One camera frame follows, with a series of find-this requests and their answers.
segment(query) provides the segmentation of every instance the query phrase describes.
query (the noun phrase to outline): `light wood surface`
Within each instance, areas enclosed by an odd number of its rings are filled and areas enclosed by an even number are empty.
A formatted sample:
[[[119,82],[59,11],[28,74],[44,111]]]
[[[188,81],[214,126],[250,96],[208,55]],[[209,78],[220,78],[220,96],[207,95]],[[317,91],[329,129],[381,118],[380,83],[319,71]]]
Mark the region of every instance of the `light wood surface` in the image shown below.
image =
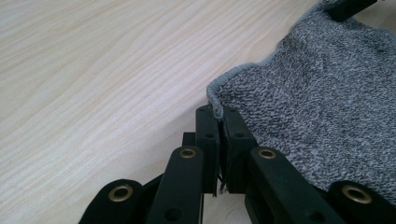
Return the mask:
[[[1,1],[0,223],[77,223],[107,183],[161,174],[207,84],[316,2]],[[395,34],[395,8],[358,18]],[[249,223],[243,196],[206,196],[204,223]]]

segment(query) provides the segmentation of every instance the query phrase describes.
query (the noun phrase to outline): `gray towel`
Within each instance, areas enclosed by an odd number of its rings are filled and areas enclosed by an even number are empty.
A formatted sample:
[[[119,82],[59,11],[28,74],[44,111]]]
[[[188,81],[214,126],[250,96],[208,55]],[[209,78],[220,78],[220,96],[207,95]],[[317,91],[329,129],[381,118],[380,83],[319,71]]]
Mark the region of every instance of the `gray towel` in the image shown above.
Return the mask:
[[[218,119],[237,108],[260,146],[311,184],[359,182],[396,204],[396,38],[313,7],[262,63],[207,88]]]

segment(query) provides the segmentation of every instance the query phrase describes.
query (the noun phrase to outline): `black object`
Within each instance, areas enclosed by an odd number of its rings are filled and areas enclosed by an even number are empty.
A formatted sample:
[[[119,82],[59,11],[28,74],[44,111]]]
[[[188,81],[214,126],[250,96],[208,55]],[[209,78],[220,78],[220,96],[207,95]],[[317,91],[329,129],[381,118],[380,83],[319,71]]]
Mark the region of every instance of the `black object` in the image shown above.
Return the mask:
[[[374,3],[376,0],[338,0],[326,11],[333,20],[346,21]]]
[[[281,152],[258,147],[239,112],[196,110],[196,133],[184,133],[163,175],[145,186],[117,180],[102,188],[80,223],[202,223],[203,194],[246,194],[252,223],[396,223],[396,209],[371,189],[335,182],[309,185]]]

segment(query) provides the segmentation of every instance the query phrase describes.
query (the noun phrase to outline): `textured fabric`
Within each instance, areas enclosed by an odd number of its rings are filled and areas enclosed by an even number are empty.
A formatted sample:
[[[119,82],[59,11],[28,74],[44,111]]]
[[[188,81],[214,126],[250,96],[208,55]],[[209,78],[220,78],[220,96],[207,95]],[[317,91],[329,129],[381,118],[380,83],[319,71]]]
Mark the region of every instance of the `textured fabric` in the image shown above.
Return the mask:
[[[353,19],[311,9],[262,63],[214,80],[221,119],[237,108],[260,146],[283,152],[315,186],[339,180],[396,204],[396,40]]]

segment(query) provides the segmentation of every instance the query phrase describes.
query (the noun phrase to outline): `round metal fastener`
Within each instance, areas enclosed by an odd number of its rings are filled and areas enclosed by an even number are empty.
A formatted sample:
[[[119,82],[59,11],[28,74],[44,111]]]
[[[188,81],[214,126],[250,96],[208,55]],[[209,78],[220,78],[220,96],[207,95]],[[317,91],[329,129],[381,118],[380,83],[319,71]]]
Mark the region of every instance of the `round metal fastener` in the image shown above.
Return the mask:
[[[271,160],[276,157],[276,153],[271,149],[262,149],[259,151],[259,156]]]
[[[189,159],[189,158],[194,158],[197,155],[197,152],[194,149],[185,148],[185,149],[182,149],[178,153],[178,155],[181,158]]]
[[[112,189],[108,193],[108,199],[112,202],[120,203],[120,202],[123,202],[123,201],[129,199],[133,193],[134,193],[134,190],[132,189],[131,186],[129,186],[127,184],[119,185],[119,186],[116,186],[114,189]]]
[[[342,191],[344,195],[348,197],[348,199],[356,203],[367,204],[373,201],[372,197],[368,193],[366,193],[366,191],[358,187],[345,185],[343,186]]]

